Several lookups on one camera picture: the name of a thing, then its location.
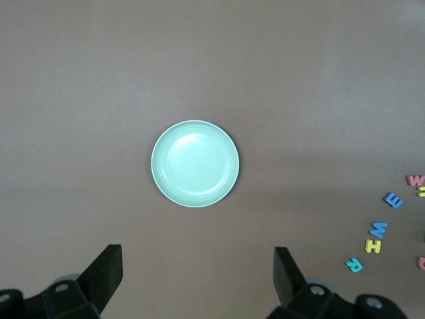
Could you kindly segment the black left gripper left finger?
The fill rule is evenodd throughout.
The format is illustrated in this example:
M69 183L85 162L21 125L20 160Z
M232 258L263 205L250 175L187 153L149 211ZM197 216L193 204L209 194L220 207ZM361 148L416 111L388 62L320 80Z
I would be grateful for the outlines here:
M25 299L1 291L2 318L99 318L124 276L121 245L108 245L76 279L63 279Z

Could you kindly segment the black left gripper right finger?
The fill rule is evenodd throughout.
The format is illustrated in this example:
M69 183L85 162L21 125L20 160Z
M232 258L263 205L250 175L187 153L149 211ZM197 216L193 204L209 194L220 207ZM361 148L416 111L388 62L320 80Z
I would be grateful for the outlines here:
M280 301L268 318L406 318L391 300L361 294L354 303L319 283L308 283L286 247L274 249L273 283Z

